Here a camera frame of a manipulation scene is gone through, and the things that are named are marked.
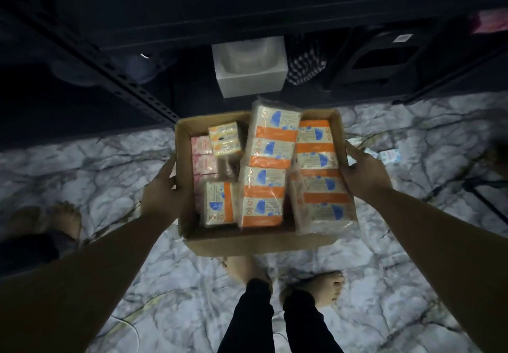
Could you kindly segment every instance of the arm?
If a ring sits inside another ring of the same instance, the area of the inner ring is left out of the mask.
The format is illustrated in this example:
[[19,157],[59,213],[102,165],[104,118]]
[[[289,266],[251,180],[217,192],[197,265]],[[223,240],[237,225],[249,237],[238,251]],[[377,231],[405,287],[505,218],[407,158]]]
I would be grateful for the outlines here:
[[374,207],[448,310],[484,351],[505,350],[508,239],[395,191],[384,165],[346,142],[357,160],[342,174]]
[[177,218],[172,157],[144,190],[141,216],[26,275],[0,284],[1,351],[85,351],[129,288],[151,248]]

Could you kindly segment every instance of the blue graphic on package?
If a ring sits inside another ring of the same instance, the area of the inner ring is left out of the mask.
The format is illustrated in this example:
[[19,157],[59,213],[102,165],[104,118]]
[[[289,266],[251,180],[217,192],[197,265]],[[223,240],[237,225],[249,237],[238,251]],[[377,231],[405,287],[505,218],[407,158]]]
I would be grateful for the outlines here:
[[265,213],[265,201],[264,200],[260,200],[259,202],[257,202],[255,211],[258,214],[264,214]]
[[314,134],[316,135],[316,140],[321,140],[323,138],[323,130],[316,128],[314,130]]
[[266,144],[265,154],[273,155],[273,150],[275,149],[275,141],[270,141],[270,143]]
[[259,184],[263,184],[263,185],[266,184],[266,170],[265,169],[263,171],[259,171],[259,173],[257,174],[256,181]]
[[335,181],[330,179],[329,177],[325,178],[326,188],[328,191],[333,191],[335,189]]
[[270,119],[270,123],[272,125],[275,125],[278,127],[280,125],[280,116],[282,115],[282,112],[277,111],[272,115],[272,118]]
[[340,207],[339,205],[336,205],[336,204],[332,204],[332,210],[333,210],[333,215],[335,216],[335,219],[336,220],[340,220],[344,217],[344,210],[342,209],[342,207]]
[[224,202],[210,202],[210,208],[214,211],[221,211]]
[[326,166],[328,163],[328,156],[323,155],[323,154],[318,154],[318,156],[319,156],[319,163],[321,164],[321,167]]

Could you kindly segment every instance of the forearm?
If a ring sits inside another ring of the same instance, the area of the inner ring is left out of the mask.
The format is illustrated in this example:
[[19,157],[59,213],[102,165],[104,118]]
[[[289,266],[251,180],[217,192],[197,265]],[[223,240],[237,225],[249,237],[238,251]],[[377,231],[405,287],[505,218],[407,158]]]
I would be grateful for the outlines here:
[[76,254],[6,281],[2,350],[85,351],[170,224],[142,216]]
[[479,347],[500,348],[508,327],[508,240],[395,190],[368,203]]

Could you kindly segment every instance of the floor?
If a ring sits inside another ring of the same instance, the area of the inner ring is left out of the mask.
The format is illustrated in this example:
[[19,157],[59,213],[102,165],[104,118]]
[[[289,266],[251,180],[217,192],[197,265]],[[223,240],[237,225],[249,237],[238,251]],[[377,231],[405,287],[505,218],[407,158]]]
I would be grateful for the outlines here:
[[[461,188],[486,175],[480,161],[508,129],[508,93],[340,108],[346,133],[369,138],[373,150],[397,147],[402,163],[388,166],[396,188],[503,236],[503,224]],[[137,215],[143,186],[174,151],[170,129],[80,140],[0,154],[0,220],[28,204],[69,200],[81,209],[82,240],[94,239]],[[498,207],[508,197],[481,191]],[[272,304],[276,349],[289,352],[277,293],[285,283],[342,270],[346,285],[325,321],[345,352],[478,351],[418,272],[386,224],[357,201],[359,226],[313,251],[260,257],[275,279]],[[243,288],[217,260],[196,257],[175,226],[157,241],[113,315],[135,325],[140,352],[213,352]],[[136,333],[113,318],[89,352],[136,352]]]

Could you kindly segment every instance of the leg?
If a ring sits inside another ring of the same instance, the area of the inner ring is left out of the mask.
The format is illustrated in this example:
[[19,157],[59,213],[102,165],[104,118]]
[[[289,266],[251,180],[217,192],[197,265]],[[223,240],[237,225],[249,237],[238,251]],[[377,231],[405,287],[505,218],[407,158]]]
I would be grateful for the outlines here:
[[247,289],[236,305],[217,353],[275,352],[271,281],[252,256],[228,257],[223,266]]
[[22,208],[9,221],[10,239],[0,244],[0,278],[34,269],[75,250],[81,215],[70,203],[57,203],[45,234],[38,231],[40,209]]
[[322,274],[280,294],[291,352],[343,353],[317,310],[337,300],[343,282],[340,273]]

